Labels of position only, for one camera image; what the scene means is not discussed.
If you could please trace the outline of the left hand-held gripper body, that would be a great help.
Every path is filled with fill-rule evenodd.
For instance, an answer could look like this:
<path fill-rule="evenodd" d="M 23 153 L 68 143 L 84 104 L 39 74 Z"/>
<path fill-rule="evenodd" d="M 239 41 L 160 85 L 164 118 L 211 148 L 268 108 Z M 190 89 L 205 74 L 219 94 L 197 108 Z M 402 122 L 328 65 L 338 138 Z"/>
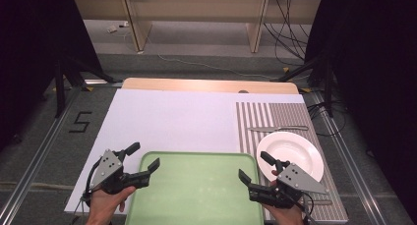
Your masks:
<path fill-rule="evenodd" d="M 120 161 L 114 152 L 106 149 L 93 165 L 87 181 L 87 197 L 90 197 L 97 190 L 103 190 L 107 194 L 115 195 L 123 189 L 134 185 L 131 175 L 124 172 L 124 160 Z"/>

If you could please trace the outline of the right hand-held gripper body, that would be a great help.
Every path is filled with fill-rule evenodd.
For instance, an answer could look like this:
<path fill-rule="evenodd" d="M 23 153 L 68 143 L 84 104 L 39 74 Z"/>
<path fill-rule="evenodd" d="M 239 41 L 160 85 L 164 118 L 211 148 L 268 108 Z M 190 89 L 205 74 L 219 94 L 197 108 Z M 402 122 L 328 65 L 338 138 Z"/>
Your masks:
<path fill-rule="evenodd" d="M 305 172 L 295 163 L 290 163 L 277 175 L 278 192 L 296 204 L 303 194 L 314 193 L 326 195 L 326 189 L 320 182 Z"/>

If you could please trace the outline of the white round plate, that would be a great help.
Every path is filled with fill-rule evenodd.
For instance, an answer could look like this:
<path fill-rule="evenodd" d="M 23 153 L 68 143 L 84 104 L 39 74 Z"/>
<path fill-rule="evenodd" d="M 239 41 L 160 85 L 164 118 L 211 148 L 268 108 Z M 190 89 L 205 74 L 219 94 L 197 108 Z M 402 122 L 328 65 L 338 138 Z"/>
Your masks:
<path fill-rule="evenodd" d="M 275 169 L 261 158 L 265 151 L 274 159 L 289 161 L 301 167 L 316 181 L 324 175 L 324 161 L 317 148 L 307 139 L 290 132 L 275 132 L 266 135 L 257 145 L 257 162 L 264 176 L 272 181 L 275 176 L 271 173 Z"/>

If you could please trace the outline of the silver table knife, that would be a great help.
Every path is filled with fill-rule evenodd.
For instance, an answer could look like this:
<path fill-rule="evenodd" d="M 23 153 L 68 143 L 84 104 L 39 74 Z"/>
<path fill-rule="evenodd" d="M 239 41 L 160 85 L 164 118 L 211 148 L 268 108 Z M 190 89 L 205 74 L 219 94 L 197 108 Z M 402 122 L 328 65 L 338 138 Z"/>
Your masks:
<path fill-rule="evenodd" d="M 247 128 L 247 130 L 252 131 L 252 132 L 273 133 L 273 132 L 289 131 L 289 130 L 308 131 L 309 127 L 307 126 L 250 127 L 250 128 Z"/>

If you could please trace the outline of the green plastic tray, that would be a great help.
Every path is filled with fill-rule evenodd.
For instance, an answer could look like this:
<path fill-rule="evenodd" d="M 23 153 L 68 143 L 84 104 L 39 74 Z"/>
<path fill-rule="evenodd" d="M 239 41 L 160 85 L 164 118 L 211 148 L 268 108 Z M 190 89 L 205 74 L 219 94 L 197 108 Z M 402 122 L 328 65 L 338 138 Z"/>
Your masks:
<path fill-rule="evenodd" d="M 249 200 L 238 178 L 244 171 L 258 181 L 252 156 L 152 151 L 139 169 L 156 158 L 160 166 L 149 185 L 132 195 L 125 225 L 264 225 L 262 207 Z"/>

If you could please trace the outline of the person's right hand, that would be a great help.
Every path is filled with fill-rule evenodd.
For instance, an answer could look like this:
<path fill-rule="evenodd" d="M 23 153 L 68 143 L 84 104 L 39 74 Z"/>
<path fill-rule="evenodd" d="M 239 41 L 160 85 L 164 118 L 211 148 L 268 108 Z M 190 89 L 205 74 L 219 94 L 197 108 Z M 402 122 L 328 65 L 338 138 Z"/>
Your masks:
<path fill-rule="evenodd" d="M 278 225 L 304 225 L 302 210 L 296 205 L 291 208 L 276 208 L 263 204 L 263 208 L 269 211 Z"/>

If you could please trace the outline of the person's left hand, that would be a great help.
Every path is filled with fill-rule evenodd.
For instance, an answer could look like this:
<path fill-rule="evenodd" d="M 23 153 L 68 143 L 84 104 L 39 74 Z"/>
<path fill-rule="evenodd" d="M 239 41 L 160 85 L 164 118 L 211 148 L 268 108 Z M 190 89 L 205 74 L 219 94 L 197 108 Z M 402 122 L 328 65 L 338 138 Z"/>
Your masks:
<path fill-rule="evenodd" d="M 103 190 L 95 191 L 90 201 L 86 225 L 109 225 L 116 210 L 125 210 L 126 199 L 135 190 L 135 187 L 128 187 L 115 195 L 107 194 Z"/>

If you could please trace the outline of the grey striped placemat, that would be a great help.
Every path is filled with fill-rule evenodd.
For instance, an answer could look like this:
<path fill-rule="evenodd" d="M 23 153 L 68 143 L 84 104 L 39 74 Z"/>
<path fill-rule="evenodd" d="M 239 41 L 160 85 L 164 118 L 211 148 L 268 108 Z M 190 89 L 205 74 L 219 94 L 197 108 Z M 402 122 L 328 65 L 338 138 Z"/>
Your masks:
<path fill-rule="evenodd" d="M 320 224 L 341 225 L 348 222 L 348 215 L 328 169 L 327 161 L 319 144 L 312 121 L 304 102 L 302 103 L 252 103 L 237 102 L 237 128 L 239 148 L 251 154 L 257 161 L 257 145 L 267 133 L 252 132 L 250 127 L 307 126 L 308 131 L 291 130 L 291 133 L 310 141 L 324 161 L 324 175 L 320 182 L 328 189 L 326 195 L 312 194 L 313 200 L 331 200 L 332 205 L 314 206 L 312 216 Z"/>

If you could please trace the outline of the white board sheet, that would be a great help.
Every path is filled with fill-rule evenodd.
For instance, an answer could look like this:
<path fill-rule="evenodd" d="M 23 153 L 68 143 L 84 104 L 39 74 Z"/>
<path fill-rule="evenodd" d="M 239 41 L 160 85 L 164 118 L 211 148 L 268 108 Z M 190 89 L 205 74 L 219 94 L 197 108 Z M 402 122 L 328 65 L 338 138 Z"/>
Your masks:
<path fill-rule="evenodd" d="M 125 170 L 138 170 L 149 151 L 241 152 L 239 103 L 301 103 L 299 94 L 140 90 L 116 91 L 89 157 L 65 207 L 77 211 L 92 165 L 107 150 L 137 142 L 139 151 L 124 161 Z"/>

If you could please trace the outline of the black metal stand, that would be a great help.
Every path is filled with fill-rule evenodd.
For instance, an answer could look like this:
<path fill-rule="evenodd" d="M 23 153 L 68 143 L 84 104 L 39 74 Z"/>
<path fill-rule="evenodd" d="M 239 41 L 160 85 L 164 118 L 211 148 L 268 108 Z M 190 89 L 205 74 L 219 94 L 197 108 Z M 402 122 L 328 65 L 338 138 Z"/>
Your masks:
<path fill-rule="evenodd" d="M 91 66 L 75 57 L 69 55 L 59 55 L 56 58 L 55 63 L 55 87 L 57 98 L 56 118 L 60 117 L 66 108 L 64 79 L 67 79 L 71 86 L 85 87 L 87 82 L 83 78 L 82 72 L 91 73 L 109 84 L 122 83 L 122 80 L 106 75 L 102 71 L 100 64 Z"/>
<path fill-rule="evenodd" d="M 324 108 L 328 115 L 332 118 L 331 110 L 331 84 L 333 80 L 332 66 L 330 56 L 326 52 L 321 52 L 318 56 L 310 61 L 307 61 L 301 67 L 289 72 L 281 78 L 276 79 L 279 83 L 288 82 L 290 79 L 310 70 L 311 73 L 308 78 L 308 85 L 316 87 L 319 84 L 324 84 Z"/>

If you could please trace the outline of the black curtain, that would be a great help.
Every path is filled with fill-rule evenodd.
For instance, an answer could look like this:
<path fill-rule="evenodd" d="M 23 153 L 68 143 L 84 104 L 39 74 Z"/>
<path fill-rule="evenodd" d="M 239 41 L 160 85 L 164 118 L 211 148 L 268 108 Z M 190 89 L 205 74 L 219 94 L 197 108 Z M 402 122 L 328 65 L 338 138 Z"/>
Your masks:
<path fill-rule="evenodd" d="M 20 131 L 57 63 L 68 76 L 101 70 L 75 0 L 0 0 L 0 150 Z"/>
<path fill-rule="evenodd" d="M 365 142 L 417 225 L 417 0 L 322 0 L 306 57 L 324 50 Z"/>

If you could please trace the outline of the light wooden desk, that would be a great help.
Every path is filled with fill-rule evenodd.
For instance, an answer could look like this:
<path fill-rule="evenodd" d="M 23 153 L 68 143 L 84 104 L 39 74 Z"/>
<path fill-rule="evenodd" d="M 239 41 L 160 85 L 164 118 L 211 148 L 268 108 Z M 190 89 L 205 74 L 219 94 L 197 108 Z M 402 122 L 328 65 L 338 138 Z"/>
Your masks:
<path fill-rule="evenodd" d="M 310 25 L 319 0 L 75 0 L 83 19 L 126 21 L 134 47 L 145 49 L 154 21 L 243 23 L 250 50 L 256 53 L 262 24 Z"/>

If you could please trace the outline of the aluminium floor rail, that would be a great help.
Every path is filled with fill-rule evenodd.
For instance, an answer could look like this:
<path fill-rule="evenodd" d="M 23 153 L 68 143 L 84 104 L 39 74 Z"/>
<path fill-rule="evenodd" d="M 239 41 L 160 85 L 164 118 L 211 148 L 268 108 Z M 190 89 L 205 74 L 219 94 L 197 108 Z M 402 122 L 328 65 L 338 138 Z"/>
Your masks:
<path fill-rule="evenodd" d="M 65 122 L 68 113 L 76 100 L 76 98 L 81 93 L 79 87 L 73 87 L 64 101 L 64 109 L 61 113 L 54 118 L 54 121 L 51 127 L 48 129 L 48 132 L 42 143 L 40 144 L 38 150 L 36 151 L 34 157 L 32 158 L 27 170 L 25 171 L 21 180 L 12 190 L 11 195 L 6 200 L 6 203 L 0 210 L 0 225 L 10 225 L 14 220 L 19 208 L 21 207 L 29 189 L 31 183 L 37 176 L 41 165 L 43 164 L 45 158 L 47 157 L 52 145 L 54 144 L 58 134 Z"/>
<path fill-rule="evenodd" d="M 370 222 L 372 225 L 387 225 L 387 220 L 385 219 L 377 200 L 372 195 L 369 186 L 365 182 L 359 167 L 354 161 L 354 158 L 341 134 L 340 128 L 336 125 L 333 118 L 328 115 L 324 107 L 321 107 L 320 115 L 324 119 L 328 133 L 335 144 L 337 152 L 341 157 L 343 165 L 345 166 L 349 178 L 361 200 L 362 206 L 364 207 Z"/>

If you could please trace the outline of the short aluminium rail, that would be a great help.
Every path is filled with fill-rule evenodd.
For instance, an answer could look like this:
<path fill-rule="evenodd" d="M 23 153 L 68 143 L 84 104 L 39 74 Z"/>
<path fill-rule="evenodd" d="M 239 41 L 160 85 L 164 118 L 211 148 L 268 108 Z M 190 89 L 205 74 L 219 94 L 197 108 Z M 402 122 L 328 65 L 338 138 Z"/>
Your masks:
<path fill-rule="evenodd" d="M 123 85 L 123 81 L 122 82 L 117 82 L 117 83 L 110 83 L 107 82 L 105 80 L 85 80 L 85 87 L 116 87 L 116 88 L 120 88 Z"/>

